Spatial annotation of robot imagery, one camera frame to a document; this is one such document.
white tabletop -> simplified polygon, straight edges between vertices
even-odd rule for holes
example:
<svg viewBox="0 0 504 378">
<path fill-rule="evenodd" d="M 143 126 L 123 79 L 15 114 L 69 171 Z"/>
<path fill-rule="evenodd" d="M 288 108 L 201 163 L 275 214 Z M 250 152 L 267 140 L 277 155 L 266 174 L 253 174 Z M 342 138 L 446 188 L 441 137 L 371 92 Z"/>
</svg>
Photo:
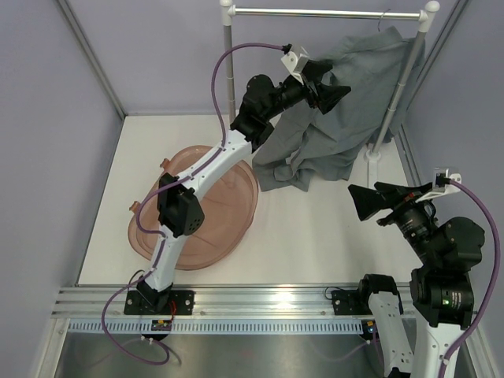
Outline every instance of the white tabletop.
<svg viewBox="0 0 504 378">
<path fill-rule="evenodd" d="M 219 140 L 216 116 L 126 118 L 79 284 L 125 284 L 148 267 L 128 241 L 129 206 L 152 188 L 163 158 Z M 363 153 L 349 183 L 366 184 Z M 395 143 L 384 145 L 381 154 L 380 181 L 406 185 Z M 208 268 L 177 271 L 175 283 L 356 283 L 372 272 L 408 282 L 420 265 L 415 253 L 395 226 L 379 227 L 376 218 L 359 221 L 349 183 L 314 177 L 307 193 L 295 187 L 260 193 L 254 222 L 236 249 Z"/>
</svg>

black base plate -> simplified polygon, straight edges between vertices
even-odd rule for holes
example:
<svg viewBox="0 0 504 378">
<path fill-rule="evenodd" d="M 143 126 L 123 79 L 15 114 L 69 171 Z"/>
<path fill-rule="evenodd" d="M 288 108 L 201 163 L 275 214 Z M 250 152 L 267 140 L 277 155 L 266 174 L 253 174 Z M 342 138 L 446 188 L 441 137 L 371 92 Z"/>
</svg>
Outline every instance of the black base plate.
<svg viewBox="0 0 504 378">
<path fill-rule="evenodd" d="M 335 315 L 372 315 L 369 307 L 361 302 L 357 290 L 331 291 Z"/>
<path fill-rule="evenodd" d="M 195 305 L 195 293 L 191 290 L 171 290 L 168 303 L 175 303 L 176 316 L 192 315 L 192 309 Z M 166 306 L 160 312 L 154 312 L 147 301 L 137 290 L 130 290 L 126 295 L 126 304 L 124 305 L 124 315 L 171 315 L 170 306 Z"/>
</svg>

gray towel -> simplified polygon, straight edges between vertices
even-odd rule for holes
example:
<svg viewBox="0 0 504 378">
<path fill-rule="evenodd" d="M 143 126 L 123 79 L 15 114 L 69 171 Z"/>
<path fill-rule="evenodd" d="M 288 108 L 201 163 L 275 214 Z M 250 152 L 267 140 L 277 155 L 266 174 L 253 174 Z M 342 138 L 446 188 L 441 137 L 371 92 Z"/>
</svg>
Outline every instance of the gray towel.
<svg viewBox="0 0 504 378">
<path fill-rule="evenodd" d="M 315 172 L 325 180 L 348 180 L 355 158 L 379 132 L 402 66 L 413 45 L 396 28 L 367 37 L 345 37 L 319 60 L 332 63 L 325 83 L 352 91 L 324 116 L 305 102 L 288 109 L 258 150 L 254 171 L 263 191 L 294 185 L 308 191 Z M 413 66 L 385 142 L 397 132 L 424 62 L 424 48 Z"/>
</svg>

